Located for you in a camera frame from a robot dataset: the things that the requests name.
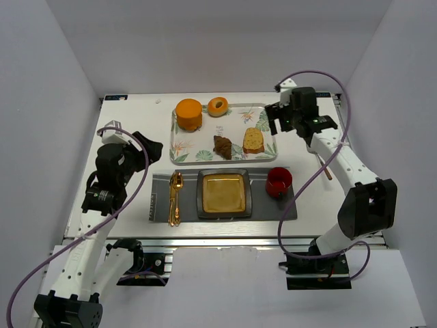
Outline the glazed ring donut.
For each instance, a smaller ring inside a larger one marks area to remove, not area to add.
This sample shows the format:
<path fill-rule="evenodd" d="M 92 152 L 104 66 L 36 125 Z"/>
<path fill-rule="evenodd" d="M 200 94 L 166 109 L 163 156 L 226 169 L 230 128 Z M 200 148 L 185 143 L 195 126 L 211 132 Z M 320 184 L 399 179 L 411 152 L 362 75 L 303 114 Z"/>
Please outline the glazed ring donut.
<path fill-rule="evenodd" d="M 208 114 L 215 118 L 226 115 L 228 110 L 229 103 L 224 97 L 216 97 L 211 99 L 207 106 Z"/>

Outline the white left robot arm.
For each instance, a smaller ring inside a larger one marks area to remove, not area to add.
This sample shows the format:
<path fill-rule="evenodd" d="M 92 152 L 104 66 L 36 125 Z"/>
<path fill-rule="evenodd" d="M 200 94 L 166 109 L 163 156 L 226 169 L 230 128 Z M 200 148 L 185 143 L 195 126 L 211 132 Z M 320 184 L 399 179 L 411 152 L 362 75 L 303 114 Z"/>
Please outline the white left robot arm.
<path fill-rule="evenodd" d="M 106 239 L 129 203 L 130 179 L 137 172 L 146 173 L 161 158 L 163 145 L 138 131 L 129 138 L 117 130 L 100 135 L 102 146 L 86 182 L 78 233 L 64 249 L 66 263 L 57 280 L 34 303 L 43 327 L 98 327 L 109 289 L 145 265 L 140 241 L 121 238 L 107 244 Z"/>

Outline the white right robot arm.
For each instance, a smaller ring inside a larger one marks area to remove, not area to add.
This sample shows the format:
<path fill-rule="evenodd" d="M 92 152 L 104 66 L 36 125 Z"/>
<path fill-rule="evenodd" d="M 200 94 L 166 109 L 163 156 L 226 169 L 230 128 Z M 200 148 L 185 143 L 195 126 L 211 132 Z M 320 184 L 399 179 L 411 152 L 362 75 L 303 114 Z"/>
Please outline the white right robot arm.
<path fill-rule="evenodd" d="M 381 179 L 357 157 L 343 140 L 343 131 L 329 115 L 320 115 L 317 93 L 312 87 L 297 87 L 293 81 L 275 87 L 279 102 L 266 106 L 273 135 L 296 131 L 310 153 L 319 155 L 339 181 L 345 199 L 337 223 L 316 238 L 308 259 L 338 256 L 370 234 L 389 229 L 395 221 L 397 185 Z"/>

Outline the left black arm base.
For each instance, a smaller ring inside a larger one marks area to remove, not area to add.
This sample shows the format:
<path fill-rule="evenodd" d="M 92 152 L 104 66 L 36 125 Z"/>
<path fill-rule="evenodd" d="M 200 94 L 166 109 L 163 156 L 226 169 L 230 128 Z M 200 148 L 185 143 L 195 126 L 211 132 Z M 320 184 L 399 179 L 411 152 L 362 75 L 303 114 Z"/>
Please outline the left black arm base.
<path fill-rule="evenodd" d="M 119 279 L 118 286 L 164 286 L 168 282 L 172 265 L 170 253 L 144 250 L 141 242 L 133 238 L 119 239 L 105 248 L 106 258 L 116 248 L 132 253 L 132 266 Z"/>

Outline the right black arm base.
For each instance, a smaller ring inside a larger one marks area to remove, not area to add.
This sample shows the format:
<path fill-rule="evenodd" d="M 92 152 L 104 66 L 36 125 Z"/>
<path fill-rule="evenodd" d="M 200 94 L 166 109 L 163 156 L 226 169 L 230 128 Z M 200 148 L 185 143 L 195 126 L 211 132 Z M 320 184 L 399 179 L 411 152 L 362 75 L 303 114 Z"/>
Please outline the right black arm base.
<path fill-rule="evenodd" d="M 307 260 L 289 255 L 279 263 L 285 270 L 288 290 L 349 290 L 350 270 L 345 255 Z"/>

